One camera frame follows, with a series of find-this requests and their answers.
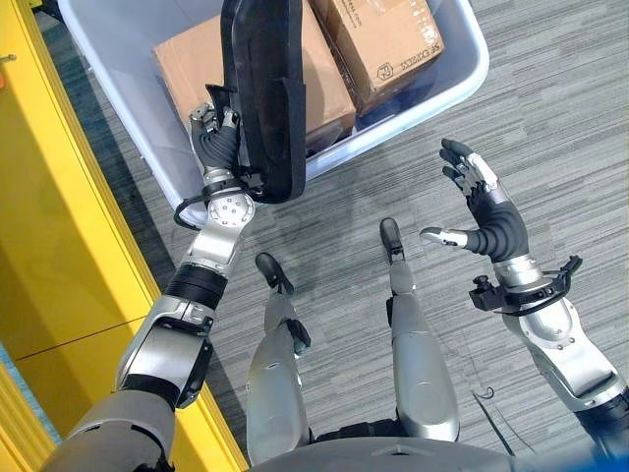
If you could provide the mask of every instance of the bolt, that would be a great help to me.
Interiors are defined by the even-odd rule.
[[[16,56],[15,54],[9,54],[7,56],[1,56],[0,57],[0,64],[2,64],[3,62],[15,61],[16,59],[18,59],[18,56]]]
[[[489,283],[489,277],[487,277],[486,275],[479,275],[478,277],[474,278],[474,280],[472,281],[481,290],[489,290],[491,287],[491,284]]]

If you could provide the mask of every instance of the cardboard box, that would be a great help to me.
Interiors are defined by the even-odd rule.
[[[157,46],[154,52],[177,112],[188,129],[193,109],[210,101],[205,85],[223,85],[220,17],[178,34]],[[302,23],[302,55],[306,141],[312,153],[349,134],[356,108],[307,1]]]
[[[426,0],[311,0],[359,114],[411,82],[444,44]]]

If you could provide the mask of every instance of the robot leg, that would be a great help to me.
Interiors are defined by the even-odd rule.
[[[456,441],[459,416],[454,387],[415,297],[415,281],[404,261],[395,221],[382,220],[380,234],[391,262],[393,296],[387,301],[387,312],[399,419],[410,437]]]
[[[310,345],[310,339],[295,320],[295,309],[285,293],[292,287],[286,290],[284,286],[282,291],[281,282],[272,285],[269,281],[269,285],[265,337],[254,355],[248,378],[247,452],[252,465],[311,440],[295,362],[295,355]]]

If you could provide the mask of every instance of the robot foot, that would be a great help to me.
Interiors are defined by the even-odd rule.
[[[264,275],[269,287],[277,287],[278,293],[282,293],[282,289],[284,289],[287,295],[293,294],[295,291],[293,284],[282,270],[282,266],[271,254],[259,253],[256,256],[256,267]]]
[[[402,238],[400,236],[400,228],[393,218],[384,218],[380,222],[380,238],[389,257],[389,263],[393,261],[404,261],[404,248],[402,247]]]

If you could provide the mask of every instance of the gray carpet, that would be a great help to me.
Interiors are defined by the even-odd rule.
[[[254,266],[268,251],[297,286],[313,338],[299,361],[316,435],[395,414],[384,308],[387,263],[377,226],[394,216],[418,294],[455,383],[463,443],[502,450],[471,390],[488,386],[489,413],[526,455],[586,441],[501,319],[474,309],[481,257],[421,242],[427,225],[468,229],[472,217],[440,174],[439,139],[468,143],[502,177],[545,269],[585,262],[571,301],[590,338],[629,377],[627,323],[627,71],[625,0],[474,0],[491,63],[464,103],[308,185],[298,200],[261,208],[217,311],[208,382],[245,448],[245,379],[262,338],[267,289]],[[67,31],[43,16],[44,37],[92,148],[153,275],[164,286],[193,234],[166,203]]]

